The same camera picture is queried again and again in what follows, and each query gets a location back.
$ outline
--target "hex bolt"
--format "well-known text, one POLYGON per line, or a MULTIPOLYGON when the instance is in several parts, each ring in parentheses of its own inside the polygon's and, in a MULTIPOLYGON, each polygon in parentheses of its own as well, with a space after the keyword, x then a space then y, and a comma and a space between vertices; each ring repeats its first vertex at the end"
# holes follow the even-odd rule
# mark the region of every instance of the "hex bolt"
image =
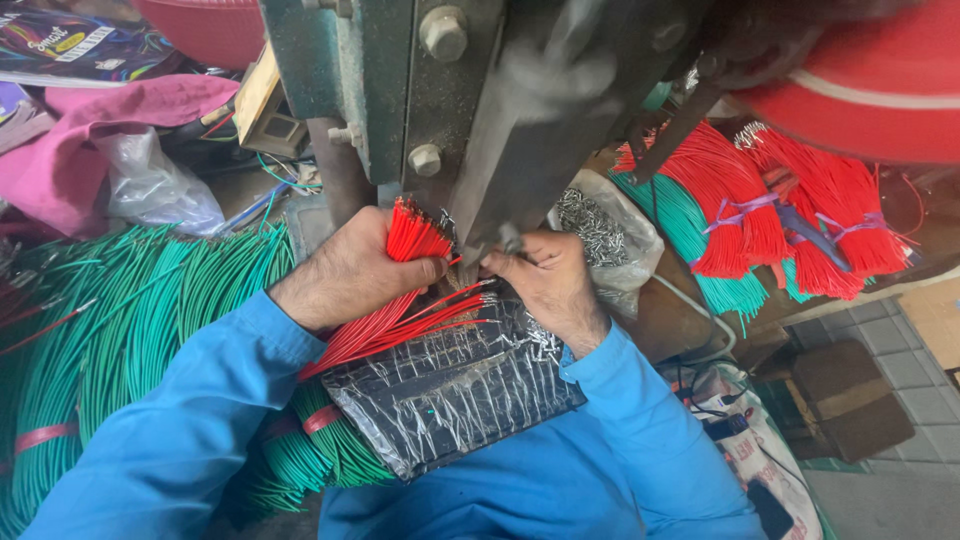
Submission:
POLYGON ((438 61, 456 61, 467 50, 467 18, 459 8, 434 8, 420 24, 420 45, 438 61))
POLYGON ((658 53, 665 53, 670 49, 674 48, 677 43, 680 43, 680 40, 686 34, 686 25, 682 22, 675 22, 657 28, 654 31, 653 47, 654 50, 658 53))
POLYGON ((440 148, 435 144, 423 144, 414 148, 407 158, 419 176, 433 176, 440 172, 440 148))
POLYGON ((330 137, 330 144, 350 143, 354 148, 363 146, 363 134, 356 122, 347 123, 345 128, 330 128, 326 130, 326 135, 330 137))

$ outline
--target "pile of metal terminals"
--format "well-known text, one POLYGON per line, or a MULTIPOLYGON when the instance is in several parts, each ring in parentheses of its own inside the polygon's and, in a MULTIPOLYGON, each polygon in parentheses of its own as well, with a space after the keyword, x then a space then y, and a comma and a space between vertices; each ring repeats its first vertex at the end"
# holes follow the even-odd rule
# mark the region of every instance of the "pile of metal terminals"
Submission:
POLYGON ((610 268, 627 263, 623 226, 581 190, 570 187, 564 191, 557 201, 557 213, 561 228, 584 241, 587 264, 610 268))

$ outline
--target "man's right hand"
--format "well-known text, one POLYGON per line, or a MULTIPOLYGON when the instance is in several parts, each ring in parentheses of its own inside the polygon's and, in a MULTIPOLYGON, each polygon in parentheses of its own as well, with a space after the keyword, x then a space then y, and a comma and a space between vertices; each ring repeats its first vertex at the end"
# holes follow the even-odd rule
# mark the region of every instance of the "man's right hand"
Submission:
POLYGON ((481 266, 507 280, 537 322, 583 358, 603 342, 611 325, 593 296, 583 242, 573 233, 522 238, 527 259, 496 250, 481 266))

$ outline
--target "pink cloth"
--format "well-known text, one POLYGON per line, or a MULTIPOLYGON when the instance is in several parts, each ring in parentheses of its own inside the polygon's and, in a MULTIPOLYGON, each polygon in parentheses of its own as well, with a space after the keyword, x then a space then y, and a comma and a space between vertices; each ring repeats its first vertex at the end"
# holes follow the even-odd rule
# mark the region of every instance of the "pink cloth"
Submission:
POLYGON ((186 124, 226 103, 239 84, 205 75, 167 75, 116 88, 47 88, 60 121, 36 141, 0 156, 0 198, 75 238, 103 233, 95 201, 109 161, 91 144, 104 126, 186 124))

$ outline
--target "white cable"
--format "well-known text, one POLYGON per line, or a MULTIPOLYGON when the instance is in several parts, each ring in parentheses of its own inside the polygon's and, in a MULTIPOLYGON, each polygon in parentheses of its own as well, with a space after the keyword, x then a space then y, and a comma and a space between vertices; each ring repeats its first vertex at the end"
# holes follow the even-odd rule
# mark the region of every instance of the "white cable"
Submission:
POLYGON ((728 354, 730 353, 730 351, 733 350, 733 346, 736 345, 736 335, 733 333, 733 330, 730 328, 730 326, 729 326, 727 323, 725 323, 725 322, 723 322, 722 320, 720 320, 719 317, 714 317, 714 316, 710 315, 710 314, 707 312, 706 309, 704 309, 701 305, 699 305, 699 304, 697 304, 696 302, 694 302, 693 299, 690 298, 689 296, 686 296, 686 295, 684 294, 684 292, 681 291, 679 288, 677 288, 677 286, 674 285, 673 283, 667 281, 666 279, 662 278, 661 276, 659 276, 659 275, 657 275, 657 274, 654 274, 654 279, 657 280, 658 282, 663 283, 663 285, 666 286, 666 288, 670 289, 671 291, 673 291, 674 294, 677 295, 677 298, 679 298, 679 299, 683 300, 684 302, 690 304, 690 307, 693 307, 694 309, 696 309, 698 313, 700 313, 701 315, 707 317, 708 320, 709 320, 709 319, 713 319, 713 321, 716 322, 717 326, 720 327, 721 329, 723 329, 723 331, 727 333, 727 338, 728 338, 728 339, 727 339, 727 346, 726 346, 726 347, 724 347, 723 349, 717 351, 716 353, 712 353, 712 354, 707 355, 707 356, 701 356, 701 357, 699 357, 699 358, 694 358, 694 359, 692 359, 692 360, 687 360, 687 361, 684 362, 684 365, 686 365, 686 364, 697 364, 697 363, 701 363, 701 362, 706 362, 707 360, 713 360, 713 359, 719 358, 719 357, 721 357, 721 356, 726 356, 726 355, 728 355, 728 354))

